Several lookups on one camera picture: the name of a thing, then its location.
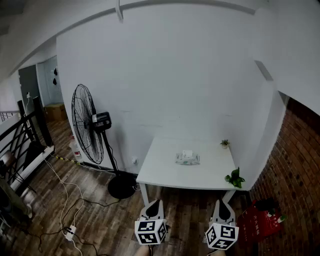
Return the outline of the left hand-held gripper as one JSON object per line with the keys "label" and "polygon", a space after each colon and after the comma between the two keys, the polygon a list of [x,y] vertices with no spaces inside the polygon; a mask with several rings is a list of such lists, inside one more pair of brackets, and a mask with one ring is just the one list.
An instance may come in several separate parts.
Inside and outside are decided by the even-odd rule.
{"label": "left hand-held gripper", "polygon": [[140,245],[159,245],[164,241],[168,225],[161,199],[150,202],[141,210],[134,223],[134,233]]}

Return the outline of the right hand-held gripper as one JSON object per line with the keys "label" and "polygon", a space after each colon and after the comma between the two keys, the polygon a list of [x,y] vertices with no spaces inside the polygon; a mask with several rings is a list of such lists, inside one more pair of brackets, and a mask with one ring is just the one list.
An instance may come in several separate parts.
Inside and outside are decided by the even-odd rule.
{"label": "right hand-held gripper", "polygon": [[212,221],[204,234],[204,241],[209,249],[226,251],[238,240],[239,227],[234,222],[235,218],[232,207],[222,199],[218,199],[214,206]]}

